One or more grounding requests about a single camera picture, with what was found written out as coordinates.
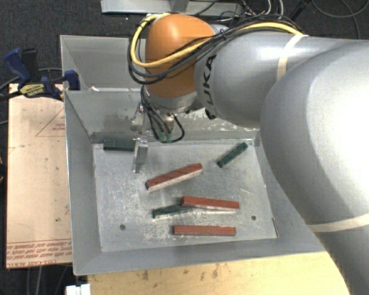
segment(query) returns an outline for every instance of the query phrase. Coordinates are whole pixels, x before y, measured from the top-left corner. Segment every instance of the wooden block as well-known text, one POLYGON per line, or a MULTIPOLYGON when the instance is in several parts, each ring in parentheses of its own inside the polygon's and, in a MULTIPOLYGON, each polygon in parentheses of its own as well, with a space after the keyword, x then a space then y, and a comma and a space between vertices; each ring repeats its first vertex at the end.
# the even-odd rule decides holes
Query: wooden block
POLYGON ((196 163, 179 168, 178 170, 171 171, 170 173, 149 179, 145 182, 145 186, 147 190, 154 191, 163 187, 170 186, 172 184, 179 183, 180 181, 193 178, 201 173, 202 165, 201 163, 196 163))
POLYGON ((184 196, 180 200, 183 207, 194 207, 221 211, 234 211, 239 209, 239 202, 184 196))
POLYGON ((248 148, 248 145, 246 142, 242 142, 238 144, 234 149, 229 151, 226 155, 224 155, 219 161, 217 161, 217 165, 220 168, 223 168, 226 166, 230 161, 234 160, 236 157, 241 155, 246 149, 248 148))
POLYGON ((235 236, 236 227, 175 225, 173 227, 173 234, 195 236, 235 236))

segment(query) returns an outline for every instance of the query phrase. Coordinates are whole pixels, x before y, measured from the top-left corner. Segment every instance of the cardboard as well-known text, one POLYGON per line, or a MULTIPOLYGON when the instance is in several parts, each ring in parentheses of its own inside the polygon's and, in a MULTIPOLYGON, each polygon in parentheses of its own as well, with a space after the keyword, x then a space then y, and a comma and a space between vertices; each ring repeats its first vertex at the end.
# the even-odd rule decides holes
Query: cardboard
POLYGON ((63 102, 11 99, 8 135, 6 268, 71 263, 63 102))

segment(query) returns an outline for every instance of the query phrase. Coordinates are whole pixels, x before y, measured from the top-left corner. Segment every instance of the black cord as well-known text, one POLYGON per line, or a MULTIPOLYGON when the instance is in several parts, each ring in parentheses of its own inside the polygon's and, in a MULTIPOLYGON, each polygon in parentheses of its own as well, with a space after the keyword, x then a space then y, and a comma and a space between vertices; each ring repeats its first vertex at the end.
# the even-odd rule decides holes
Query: black cord
POLYGON ((207 6, 205 9, 197 12, 194 14, 195 17, 199 17, 201 14, 205 13, 206 11, 208 11, 211 7, 213 7, 218 1, 220 0, 214 0, 209 6, 207 6))
MULTIPOLYGON (((312 0, 313 2, 313 6, 322 14, 328 16, 328 17, 331 17, 331 15, 329 13, 326 13, 324 12, 322 9, 320 9, 315 3, 314 1, 312 0)), ((359 31, 359 25, 358 25, 358 21, 357 21, 357 18, 355 17, 353 11, 351 10, 350 6, 344 1, 344 0, 340 0, 340 2, 342 2, 344 4, 344 6, 347 8, 347 10, 351 13, 351 16, 352 16, 352 19, 354 21, 354 24, 355 24, 355 30, 357 32, 357 39, 360 39, 361 38, 361 35, 360 35, 360 31, 359 31)))
MULTIPOLYGON (((167 77, 168 74, 170 74, 171 72, 179 69, 180 67, 187 65, 188 63, 192 62, 194 59, 196 59, 198 56, 202 55, 204 52, 207 52, 210 48, 214 47, 216 44, 220 43, 221 41, 225 41, 225 39, 227 37, 233 36, 233 35, 241 35, 241 34, 247 34, 248 30, 245 31, 240 31, 241 28, 244 28, 252 23, 259 23, 262 22, 262 20, 264 20, 264 18, 261 18, 260 16, 254 16, 252 18, 248 18, 245 20, 240 21, 239 23, 235 24, 232 28, 227 29, 224 34, 218 33, 216 35, 214 35, 214 37, 211 37, 207 42, 203 43, 202 45, 200 45, 196 50, 194 50, 192 53, 184 56, 181 60, 177 61, 174 65, 172 65, 169 69, 161 72, 161 73, 155 73, 155 74, 145 74, 145 73, 141 73, 140 71, 138 71, 133 63, 132 63, 132 59, 131 59, 131 55, 130 55, 130 47, 128 48, 127 51, 127 61, 128 61, 128 65, 129 65, 129 74, 132 77, 132 79, 139 83, 139 84, 143 84, 143 85, 152 85, 155 83, 158 83, 159 81, 163 80, 165 77, 167 77), (146 78, 146 80, 141 80, 139 78, 137 78, 138 75, 140 77, 146 78)), ((291 27, 296 27, 296 25, 293 25, 292 22, 286 20, 275 20, 275 22, 277 23, 284 23, 286 25, 290 25, 291 27)))
POLYGON ((359 13, 363 12, 369 5, 369 0, 366 1, 365 5, 359 9, 358 11, 355 11, 353 12, 351 10, 351 8, 348 6, 348 4, 344 1, 344 0, 340 0, 346 7, 347 9, 350 11, 350 14, 348 15, 335 15, 335 14, 331 14, 331 13, 328 13, 326 11, 323 11, 322 9, 320 9, 314 2, 314 0, 312 0, 312 3, 313 3, 313 6, 321 13, 323 13, 324 15, 326 16, 329 16, 329 17, 333 17, 333 18, 349 18, 349 17, 355 17, 356 15, 358 15, 359 13))
POLYGON ((60 275, 60 279, 59 279, 59 282, 57 283, 57 286, 56 286, 56 290, 55 290, 55 292, 54 292, 54 295, 57 295, 58 294, 58 292, 59 292, 59 289, 60 289, 60 287, 62 286, 62 281, 63 281, 63 278, 64 278, 64 276, 65 276, 65 273, 66 273, 66 271, 67 271, 67 266, 65 266, 65 268, 63 269, 63 272, 61 273, 61 275, 60 275))

